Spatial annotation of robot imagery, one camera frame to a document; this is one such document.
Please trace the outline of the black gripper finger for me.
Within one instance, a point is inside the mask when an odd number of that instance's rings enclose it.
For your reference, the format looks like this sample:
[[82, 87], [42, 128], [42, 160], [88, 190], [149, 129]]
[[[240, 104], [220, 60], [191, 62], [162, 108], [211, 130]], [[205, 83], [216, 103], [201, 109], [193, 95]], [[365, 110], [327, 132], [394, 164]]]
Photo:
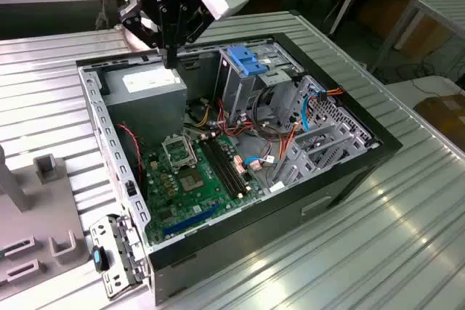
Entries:
[[[154, 18], [149, 16], [150, 10], [145, 11], [142, 4], [138, 0], [130, 1], [126, 6], [120, 7], [118, 10], [121, 24], [135, 38], [145, 44], [149, 49], [157, 49], [162, 57], [165, 68], [171, 67], [171, 44], [168, 39], [168, 32], [163, 25], [155, 22], [158, 16], [158, 8], [153, 10]], [[155, 25], [156, 30], [146, 27], [143, 22], [143, 14], [145, 14]]]
[[184, 4], [180, 7], [174, 43], [170, 45], [170, 68], [176, 67], [179, 48], [195, 42], [213, 21], [214, 17], [203, 4], [195, 9]]

